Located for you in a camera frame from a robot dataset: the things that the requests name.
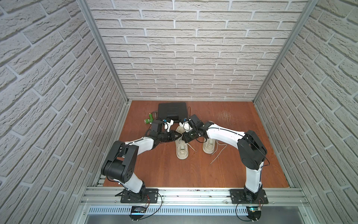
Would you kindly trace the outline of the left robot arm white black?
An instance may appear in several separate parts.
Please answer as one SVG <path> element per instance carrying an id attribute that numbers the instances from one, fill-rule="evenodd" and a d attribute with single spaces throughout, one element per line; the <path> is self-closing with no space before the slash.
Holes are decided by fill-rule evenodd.
<path id="1" fill-rule="evenodd" d="M 160 143 L 173 142 L 182 134 L 169 127 L 163 131 L 164 122 L 154 120 L 145 135 L 134 141 L 116 141 L 101 167 L 101 174 L 109 181 L 121 184 L 125 191 L 144 198 L 145 183 L 134 173 L 137 156 L 155 149 Z"/>

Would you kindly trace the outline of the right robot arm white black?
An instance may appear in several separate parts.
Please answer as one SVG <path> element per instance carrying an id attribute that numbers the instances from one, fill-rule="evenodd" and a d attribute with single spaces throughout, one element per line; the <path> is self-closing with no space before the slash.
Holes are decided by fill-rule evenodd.
<path id="1" fill-rule="evenodd" d="M 239 132 L 218 126 L 211 121 L 203 123 L 195 114 L 180 123 L 180 126 L 185 130 L 182 140 L 186 143 L 204 137 L 237 148 L 241 162 L 246 167 L 246 182 L 241 199 L 252 203 L 258 198 L 263 189 L 262 169 L 267 159 L 267 149 L 254 131 Z"/>

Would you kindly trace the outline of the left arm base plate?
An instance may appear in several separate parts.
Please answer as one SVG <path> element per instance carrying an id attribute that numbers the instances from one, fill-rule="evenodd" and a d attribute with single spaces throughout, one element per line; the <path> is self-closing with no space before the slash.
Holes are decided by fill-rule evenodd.
<path id="1" fill-rule="evenodd" d="M 157 203 L 158 189 L 149 188 L 141 190 L 139 193 L 133 193 L 124 189 L 118 196 L 121 196 L 121 203 Z"/>

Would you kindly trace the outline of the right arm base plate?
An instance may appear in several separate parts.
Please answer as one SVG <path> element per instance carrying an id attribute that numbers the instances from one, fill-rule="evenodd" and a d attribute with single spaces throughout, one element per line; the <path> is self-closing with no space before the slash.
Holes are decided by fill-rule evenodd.
<path id="1" fill-rule="evenodd" d="M 265 190 L 259 189 L 252 193 L 247 189 L 230 189 L 230 198 L 232 204 L 268 204 L 268 198 Z"/>

